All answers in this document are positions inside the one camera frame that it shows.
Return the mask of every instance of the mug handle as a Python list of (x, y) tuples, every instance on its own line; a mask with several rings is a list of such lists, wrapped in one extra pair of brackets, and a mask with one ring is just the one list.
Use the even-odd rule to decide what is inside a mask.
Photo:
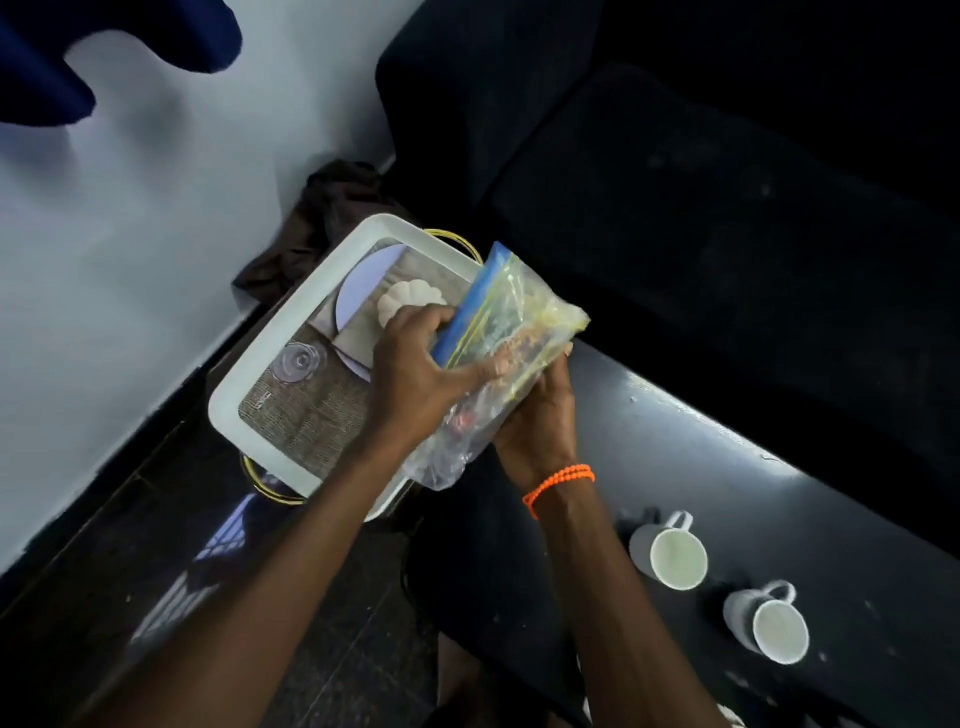
[(789, 581), (785, 581), (784, 579), (777, 579), (777, 581), (771, 581), (769, 584), (763, 587), (761, 591), (764, 594), (768, 596), (772, 596), (774, 599), (777, 599), (778, 597), (774, 596), (774, 592), (777, 589), (786, 590), (786, 596), (783, 599), (780, 599), (780, 601), (785, 601), (787, 604), (793, 604), (797, 600), (797, 587), (795, 587)]
[(667, 528), (676, 528), (679, 531), (688, 531), (691, 525), (693, 525), (693, 516), (686, 511), (677, 511), (666, 522)]

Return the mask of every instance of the person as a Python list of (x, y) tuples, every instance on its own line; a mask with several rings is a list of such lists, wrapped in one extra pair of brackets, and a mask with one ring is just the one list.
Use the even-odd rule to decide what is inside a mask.
[[(81, 719), (84, 728), (259, 724), (373, 502), (457, 400), (506, 371), (500, 357), (436, 366), (427, 348), (453, 313), (436, 305), (397, 313), (375, 350), (367, 421), (323, 488), (255, 570), (191, 615)], [(578, 464), (574, 420), (561, 356), (494, 441), (521, 494)], [(644, 592), (592, 482), (550, 488), (534, 508), (594, 724), (728, 728)]]

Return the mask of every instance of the hand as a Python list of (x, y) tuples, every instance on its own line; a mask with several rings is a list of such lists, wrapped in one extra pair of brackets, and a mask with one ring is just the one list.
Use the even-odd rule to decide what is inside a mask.
[(427, 347), (450, 323), (452, 306), (404, 306), (373, 350), (372, 396), (365, 433), (403, 457), (432, 435), (450, 407), (507, 371), (502, 358), (443, 370)]
[(524, 493), (577, 465), (576, 398), (566, 356), (547, 367), (493, 444), (507, 476)]

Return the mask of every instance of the table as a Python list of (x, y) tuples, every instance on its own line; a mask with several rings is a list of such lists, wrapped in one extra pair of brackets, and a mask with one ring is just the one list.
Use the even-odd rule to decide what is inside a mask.
[[(719, 702), (750, 728), (824, 702), (883, 728), (960, 725), (960, 562), (587, 345), (570, 372), (581, 458), (621, 536), (656, 509), (695, 518), (710, 558), (704, 585), (646, 583)], [(904, 506), (922, 508), (908, 485)], [(793, 667), (744, 649), (720, 615), (726, 594), (775, 578), (796, 585), (810, 628), (810, 651)], [(585, 724), (542, 535), (492, 449), (432, 498), (405, 584), (438, 628)]]

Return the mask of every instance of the bracelet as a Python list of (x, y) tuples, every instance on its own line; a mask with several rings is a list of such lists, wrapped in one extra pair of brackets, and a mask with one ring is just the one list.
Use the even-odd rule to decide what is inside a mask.
[(544, 480), (540, 485), (537, 486), (534, 490), (528, 493), (523, 497), (523, 504), (530, 509), (530, 515), (534, 517), (534, 521), (539, 521), (537, 518), (537, 513), (534, 511), (534, 502), (537, 498), (542, 495), (542, 493), (549, 488), (557, 485), (558, 483), (566, 483), (570, 480), (584, 480), (587, 479), (590, 482), (596, 482), (596, 476), (593, 474), (593, 470), (590, 469), (589, 465), (571, 465), (569, 468), (564, 468), (561, 471), (553, 473)]

